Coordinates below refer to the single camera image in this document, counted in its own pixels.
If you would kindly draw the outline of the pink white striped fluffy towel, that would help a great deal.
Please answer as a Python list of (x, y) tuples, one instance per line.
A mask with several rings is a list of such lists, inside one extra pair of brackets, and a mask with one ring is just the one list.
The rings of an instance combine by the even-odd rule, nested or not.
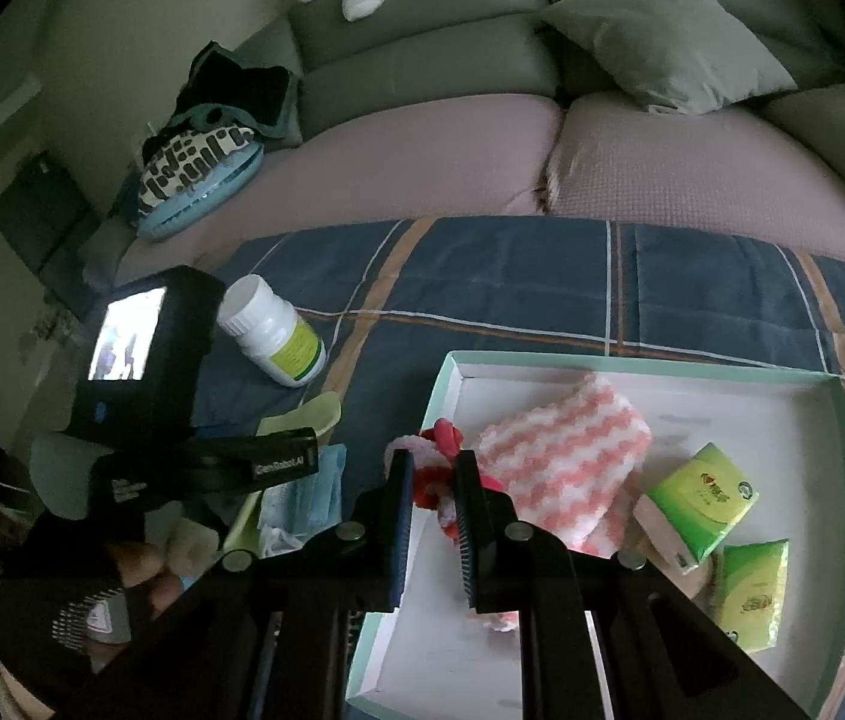
[(474, 441), (479, 470), (516, 515), (567, 548), (609, 557), (626, 541), (651, 431), (601, 374), (572, 394), (492, 424)]

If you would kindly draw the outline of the white pill bottle green label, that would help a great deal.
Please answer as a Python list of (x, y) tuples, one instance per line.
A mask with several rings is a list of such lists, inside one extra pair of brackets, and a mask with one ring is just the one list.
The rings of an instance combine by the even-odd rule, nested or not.
[(217, 325), (284, 387), (302, 387), (323, 369), (326, 351), (320, 335), (260, 275), (250, 273), (227, 288)]

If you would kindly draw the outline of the dark wall cabinet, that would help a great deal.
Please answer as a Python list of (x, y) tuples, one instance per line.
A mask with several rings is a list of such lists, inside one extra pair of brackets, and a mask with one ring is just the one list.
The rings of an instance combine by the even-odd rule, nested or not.
[(0, 234), (34, 275), (59, 252), (76, 250), (99, 224), (98, 211), (48, 151), (25, 161), (0, 193)]

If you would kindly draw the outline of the blue patterned cushion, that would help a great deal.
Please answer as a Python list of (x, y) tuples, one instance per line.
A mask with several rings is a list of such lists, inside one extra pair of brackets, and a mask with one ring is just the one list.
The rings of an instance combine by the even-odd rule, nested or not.
[(163, 241), (198, 223), (239, 193), (263, 158), (263, 144), (241, 125), (173, 135), (141, 174), (137, 236)]

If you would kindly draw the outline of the blue surgical mask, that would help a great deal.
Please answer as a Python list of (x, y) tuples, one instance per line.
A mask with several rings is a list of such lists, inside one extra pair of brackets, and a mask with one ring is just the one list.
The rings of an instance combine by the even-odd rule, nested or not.
[(344, 445), (325, 445), (318, 454), (315, 475), (267, 489), (258, 515), (265, 556), (297, 550), (308, 538), (341, 522), (346, 460)]

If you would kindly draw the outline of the grey green sofa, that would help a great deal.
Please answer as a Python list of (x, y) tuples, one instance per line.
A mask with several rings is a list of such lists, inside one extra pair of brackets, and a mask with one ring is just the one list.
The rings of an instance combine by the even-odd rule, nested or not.
[[(162, 242), (126, 181), (81, 247), (95, 289), (276, 232), (424, 216), (687, 227), (845, 260), (845, 181), (765, 117), (769, 99), (651, 114), (543, 20), (559, 0), (395, 0), (376, 23), (300, 5), (240, 46), (299, 78), (302, 143), (267, 147), (232, 200)], [(808, 89), (845, 83), (820, 0), (718, 0)]]

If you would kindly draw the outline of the red pink plush toy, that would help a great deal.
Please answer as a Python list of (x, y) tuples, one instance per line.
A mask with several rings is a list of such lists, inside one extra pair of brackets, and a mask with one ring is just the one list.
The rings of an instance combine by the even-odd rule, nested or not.
[(399, 452), (413, 461), (413, 505), (435, 514), (438, 528), (453, 541), (461, 557), (463, 585), (470, 612), (484, 626), (499, 634), (513, 634), (520, 628), (516, 611), (481, 613), (473, 601), (479, 569), (479, 527), (471, 525), (471, 509), (458, 505), (456, 470), (458, 457), (466, 452), (465, 436), (449, 419), (440, 418), (429, 429), (391, 440), (383, 454), (385, 476)]

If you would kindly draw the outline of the green tissue pack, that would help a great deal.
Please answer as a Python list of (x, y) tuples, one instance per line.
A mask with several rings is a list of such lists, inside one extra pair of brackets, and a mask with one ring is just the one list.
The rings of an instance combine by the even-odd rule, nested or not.
[(651, 546), (681, 575), (699, 569), (759, 500), (720, 447), (707, 444), (634, 505)]
[(790, 541), (726, 546), (717, 561), (713, 619), (747, 653), (777, 645)]

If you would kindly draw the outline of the dark teal garment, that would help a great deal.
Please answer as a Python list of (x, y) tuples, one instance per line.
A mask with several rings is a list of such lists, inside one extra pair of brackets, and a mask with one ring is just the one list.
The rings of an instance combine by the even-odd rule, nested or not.
[(164, 132), (250, 128), (271, 149), (302, 143), (297, 115), (299, 78), (284, 65), (253, 65), (216, 41), (191, 60)]

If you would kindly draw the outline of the navy plaid blanket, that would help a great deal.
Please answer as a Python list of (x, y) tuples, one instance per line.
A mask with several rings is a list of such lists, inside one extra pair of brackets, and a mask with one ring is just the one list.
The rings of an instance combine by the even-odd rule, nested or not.
[[(284, 232), (203, 259), (264, 278), (328, 346), (342, 495), (378, 483), (452, 351), (580, 353), (827, 372), (845, 390), (845, 263), (720, 234), (607, 221), (458, 218)], [(832, 704), (845, 718), (845, 642)]]

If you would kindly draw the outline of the mint white shallow box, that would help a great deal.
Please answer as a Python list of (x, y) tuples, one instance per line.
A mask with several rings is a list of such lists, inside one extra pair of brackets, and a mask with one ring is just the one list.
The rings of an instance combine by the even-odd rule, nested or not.
[[(728, 539), (788, 539), (777, 645), (756, 663), (809, 715), (826, 704), (845, 644), (845, 397), (819, 372), (515, 351), (445, 356), (422, 421), (466, 437), (567, 395), (598, 371), (650, 426), (643, 479), (657, 484), (704, 445), (744, 472), (759, 499)], [(415, 511), (402, 605), (372, 614), (347, 699), (375, 718), (516, 718), (518, 639), (466, 605), (459, 555), (434, 514)]]

